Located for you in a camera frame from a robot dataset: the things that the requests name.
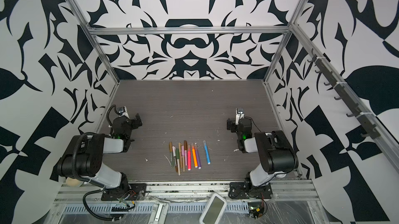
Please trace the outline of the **blue marker pen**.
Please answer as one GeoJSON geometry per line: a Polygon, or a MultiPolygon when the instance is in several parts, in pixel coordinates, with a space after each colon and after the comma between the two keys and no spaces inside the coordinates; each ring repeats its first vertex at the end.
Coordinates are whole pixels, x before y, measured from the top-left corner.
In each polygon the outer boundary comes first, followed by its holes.
{"type": "Polygon", "coordinates": [[[210,165],[211,164],[211,159],[210,159],[210,156],[209,156],[209,149],[208,149],[207,142],[204,140],[203,144],[204,144],[204,150],[205,150],[205,154],[206,154],[206,161],[207,161],[207,164],[210,165]]]}

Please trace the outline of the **pink-red marker pen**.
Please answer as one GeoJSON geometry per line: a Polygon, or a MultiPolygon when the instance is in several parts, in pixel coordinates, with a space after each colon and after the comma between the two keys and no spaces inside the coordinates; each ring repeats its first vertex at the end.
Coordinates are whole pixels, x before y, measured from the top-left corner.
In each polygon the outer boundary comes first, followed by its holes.
{"type": "Polygon", "coordinates": [[[191,165],[191,146],[188,145],[187,147],[187,168],[188,171],[190,171],[192,169],[192,165],[191,165]]]}

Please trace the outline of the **purple marker pen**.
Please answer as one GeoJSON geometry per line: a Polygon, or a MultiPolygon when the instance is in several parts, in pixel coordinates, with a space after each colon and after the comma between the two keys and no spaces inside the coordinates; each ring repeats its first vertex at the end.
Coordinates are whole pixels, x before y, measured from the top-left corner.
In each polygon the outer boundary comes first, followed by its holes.
{"type": "Polygon", "coordinates": [[[194,150],[195,150],[195,155],[196,155],[197,168],[201,169],[202,166],[201,166],[201,160],[200,160],[200,155],[199,155],[197,144],[194,144],[194,150]]]}

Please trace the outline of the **orange marker pen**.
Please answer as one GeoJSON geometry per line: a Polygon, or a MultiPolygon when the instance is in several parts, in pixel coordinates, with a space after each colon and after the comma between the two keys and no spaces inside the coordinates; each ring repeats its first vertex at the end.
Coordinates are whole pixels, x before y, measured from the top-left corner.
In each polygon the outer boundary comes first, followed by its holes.
{"type": "Polygon", "coordinates": [[[194,144],[191,145],[191,150],[192,150],[192,157],[193,157],[194,167],[198,168],[196,149],[195,149],[195,145],[194,144]]]}

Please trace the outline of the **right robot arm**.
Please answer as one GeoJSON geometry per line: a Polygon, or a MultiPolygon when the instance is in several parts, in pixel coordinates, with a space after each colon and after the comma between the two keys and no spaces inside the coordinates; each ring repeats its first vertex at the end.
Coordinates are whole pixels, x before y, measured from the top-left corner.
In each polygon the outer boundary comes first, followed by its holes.
{"type": "Polygon", "coordinates": [[[237,134],[242,153],[259,155],[259,165],[245,178],[250,189],[265,186],[275,177],[285,177],[298,168],[298,157],[283,131],[252,133],[252,119],[242,116],[234,121],[227,119],[227,130],[237,134]]]}

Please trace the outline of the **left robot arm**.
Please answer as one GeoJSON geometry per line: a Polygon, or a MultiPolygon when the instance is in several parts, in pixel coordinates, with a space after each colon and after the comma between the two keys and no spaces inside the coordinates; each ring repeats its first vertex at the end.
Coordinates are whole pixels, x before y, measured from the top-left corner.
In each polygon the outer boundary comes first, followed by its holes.
{"type": "Polygon", "coordinates": [[[128,191],[126,175],[107,166],[103,155],[126,153],[134,141],[131,139],[132,131],[141,126],[139,114],[133,119],[123,115],[113,121],[109,135],[87,132],[74,136],[57,163],[58,175],[106,190],[128,191]]]}

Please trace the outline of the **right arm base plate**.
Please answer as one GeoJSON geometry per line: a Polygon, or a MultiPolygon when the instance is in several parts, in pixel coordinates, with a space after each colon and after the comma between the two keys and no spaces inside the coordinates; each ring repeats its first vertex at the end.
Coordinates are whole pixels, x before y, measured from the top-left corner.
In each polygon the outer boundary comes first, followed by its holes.
{"type": "Polygon", "coordinates": [[[231,182],[228,197],[233,200],[244,199],[272,199],[273,191],[268,184],[262,187],[253,187],[246,182],[231,182]]]}

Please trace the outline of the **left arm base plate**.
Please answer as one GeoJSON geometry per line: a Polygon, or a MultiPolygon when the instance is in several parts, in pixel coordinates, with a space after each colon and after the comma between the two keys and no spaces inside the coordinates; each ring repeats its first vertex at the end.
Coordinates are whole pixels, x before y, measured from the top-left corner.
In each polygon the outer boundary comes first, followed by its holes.
{"type": "Polygon", "coordinates": [[[118,201],[122,198],[127,201],[140,200],[146,195],[146,183],[130,183],[129,186],[120,186],[114,189],[105,189],[102,193],[102,201],[118,201]]]}

